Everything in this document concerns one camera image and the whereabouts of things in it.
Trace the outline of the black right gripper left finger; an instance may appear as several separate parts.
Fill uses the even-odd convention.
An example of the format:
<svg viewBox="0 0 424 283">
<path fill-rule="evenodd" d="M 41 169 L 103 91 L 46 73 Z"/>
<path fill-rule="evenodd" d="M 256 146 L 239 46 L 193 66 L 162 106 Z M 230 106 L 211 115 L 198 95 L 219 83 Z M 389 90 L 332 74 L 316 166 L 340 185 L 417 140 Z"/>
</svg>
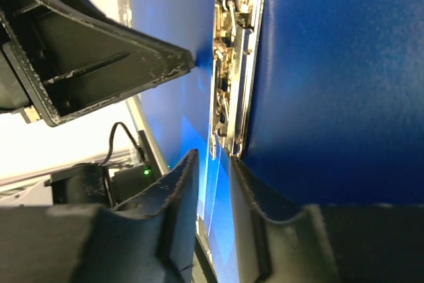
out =
<svg viewBox="0 0 424 283">
<path fill-rule="evenodd" d="M 190 282 L 199 153 L 144 191 L 98 204 L 1 209 L 2 282 Z"/>
</svg>

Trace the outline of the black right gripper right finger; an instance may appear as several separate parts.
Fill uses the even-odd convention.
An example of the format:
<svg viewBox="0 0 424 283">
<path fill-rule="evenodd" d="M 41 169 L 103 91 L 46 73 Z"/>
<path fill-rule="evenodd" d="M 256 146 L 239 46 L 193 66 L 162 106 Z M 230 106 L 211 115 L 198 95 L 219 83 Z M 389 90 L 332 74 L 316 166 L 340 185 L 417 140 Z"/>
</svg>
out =
<svg viewBox="0 0 424 283">
<path fill-rule="evenodd" d="M 422 205 L 297 205 L 229 160 L 241 282 L 422 282 Z"/>
</svg>

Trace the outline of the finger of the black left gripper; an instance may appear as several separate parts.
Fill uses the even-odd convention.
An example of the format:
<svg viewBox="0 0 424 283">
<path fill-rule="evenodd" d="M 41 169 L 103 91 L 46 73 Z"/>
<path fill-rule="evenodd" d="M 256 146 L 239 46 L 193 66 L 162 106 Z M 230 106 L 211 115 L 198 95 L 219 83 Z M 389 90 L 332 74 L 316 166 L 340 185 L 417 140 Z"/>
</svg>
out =
<svg viewBox="0 0 424 283">
<path fill-rule="evenodd" d="M 187 74 L 191 52 L 90 0 L 1 0 L 1 112 L 55 127 Z"/>
</svg>

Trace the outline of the blue file folder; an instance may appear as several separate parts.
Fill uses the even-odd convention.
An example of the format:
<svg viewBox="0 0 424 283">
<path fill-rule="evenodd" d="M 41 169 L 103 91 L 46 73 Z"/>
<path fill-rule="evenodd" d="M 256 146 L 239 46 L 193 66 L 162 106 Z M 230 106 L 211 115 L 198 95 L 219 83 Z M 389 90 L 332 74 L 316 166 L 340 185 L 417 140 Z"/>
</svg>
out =
<svg viewBox="0 0 424 283">
<path fill-rule="evenodd" d="M 197 67 L 144 92 L 168 166 L 199 151 L 199 225 L 239 280 L 231 157 L 209 153 L 215 0 L 132 0 L 134 27 Z M 264 0 L 241 161 L 297 205 L 423 206 L 423 0 Z"/>
</svg>

